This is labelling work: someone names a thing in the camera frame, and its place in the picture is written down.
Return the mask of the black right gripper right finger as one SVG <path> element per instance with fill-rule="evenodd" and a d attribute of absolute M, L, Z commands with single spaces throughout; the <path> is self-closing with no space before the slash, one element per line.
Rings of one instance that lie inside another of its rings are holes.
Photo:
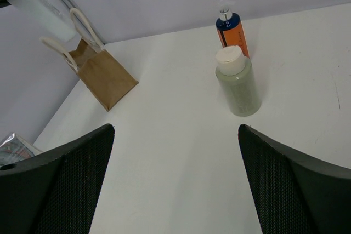
<path fill-rule="evenodd" d="M 263 233 L 350 233 L 350 169 L 246 124 L 238 141 Z"/>

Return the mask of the orange blue pump bottle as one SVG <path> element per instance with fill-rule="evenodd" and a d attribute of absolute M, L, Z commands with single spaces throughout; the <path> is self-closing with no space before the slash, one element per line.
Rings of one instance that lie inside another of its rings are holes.
<path fill-rule="evenodd" d="M 222 47 L 238 45 L 243 55 L 250 58 L 241 17 L 232 11 L 235 2 L 219 1 L 219 17 L 216 20 L 216 29 Z"/>

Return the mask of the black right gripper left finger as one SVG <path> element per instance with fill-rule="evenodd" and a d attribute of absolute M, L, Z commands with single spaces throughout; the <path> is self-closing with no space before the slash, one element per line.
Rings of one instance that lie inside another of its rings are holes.
<path fill-rule="evenodd" d="M 89 233 L 114 137 L 105 124 L 1 167 L 1 233 Z"/>

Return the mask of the pale green white-cap bottle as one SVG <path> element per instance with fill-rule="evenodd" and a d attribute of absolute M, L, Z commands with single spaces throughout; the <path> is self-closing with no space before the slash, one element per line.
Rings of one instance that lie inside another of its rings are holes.
<path fill-rule="evenodd" d="M 216 53 L 216 78 L 231 112 L 239 117 L 256 113 L 260 106 L 251 60 L 237 45 L 224 47 Z"/>

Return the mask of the white tube black-cap bottle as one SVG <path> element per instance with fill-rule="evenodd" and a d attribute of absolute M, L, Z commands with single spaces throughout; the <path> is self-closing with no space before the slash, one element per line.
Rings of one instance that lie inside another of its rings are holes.
<path fill-rule="evenodd" d="M 76 35 L 71 20 L 48 0 L 7 0 L 64 42 Z"/>

